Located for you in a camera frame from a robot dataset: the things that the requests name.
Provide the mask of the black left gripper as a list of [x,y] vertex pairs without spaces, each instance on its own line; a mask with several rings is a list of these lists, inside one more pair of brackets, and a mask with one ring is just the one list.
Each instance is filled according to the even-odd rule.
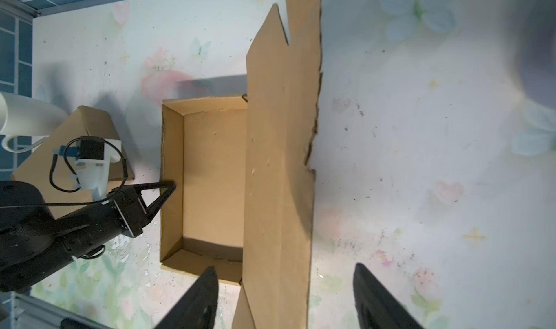
[[[156,190],[147,204],[143,192]],[[106,204],[55,219],[33,185],[1,186],[1,291],[25,292],[114,237],[141,234],[175,190],[174,181],[126,185]]]

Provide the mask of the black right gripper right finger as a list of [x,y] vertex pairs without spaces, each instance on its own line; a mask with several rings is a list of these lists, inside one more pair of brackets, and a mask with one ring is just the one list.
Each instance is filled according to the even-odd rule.
[[423,329],[362,263],[353,274],[353,293],[361,329]]

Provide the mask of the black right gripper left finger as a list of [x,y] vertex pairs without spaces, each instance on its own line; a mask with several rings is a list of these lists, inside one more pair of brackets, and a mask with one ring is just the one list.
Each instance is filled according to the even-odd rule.
[[156,329],[212,329],[217,314],[219,281],[208,267],[156,326]]

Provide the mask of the brown cardboard box sheet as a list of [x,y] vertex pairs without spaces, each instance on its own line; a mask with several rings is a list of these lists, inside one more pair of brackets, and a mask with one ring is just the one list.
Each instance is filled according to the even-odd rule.
[[79,207],[56,203],[100,200],[123,181],[134,180],[130,166],[122,164],[124,153],[111,116],[80,106],[15,170],[12,179],[32,184],[51,204],[53,217],[61,218]]
[[246,56],[247,94],[165,100],[162,268],[214,267],[241,288],[234,328],[306,328],[321,86],[321,0],[272,6]]

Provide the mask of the brown cardboard box top sheet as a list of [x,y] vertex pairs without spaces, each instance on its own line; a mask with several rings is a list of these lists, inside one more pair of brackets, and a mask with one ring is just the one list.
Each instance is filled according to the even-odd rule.
[[123,181],[134,180],[130,166],[122,164],[124,153],[111,116],[80,106],[15,170],[12,179],[32,184],[51,204],[53,217],[61,218],[79,207],[56,203],[100,200]]

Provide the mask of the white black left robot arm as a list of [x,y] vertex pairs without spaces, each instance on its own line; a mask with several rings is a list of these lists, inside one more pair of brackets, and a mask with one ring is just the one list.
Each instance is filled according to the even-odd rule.
[[173,181],[130,184],[87,203],[46,203],[22,181],[1,183],[1,291],[25,293],[76,259],[101,257],[119,235],[142,235],[171,197]]

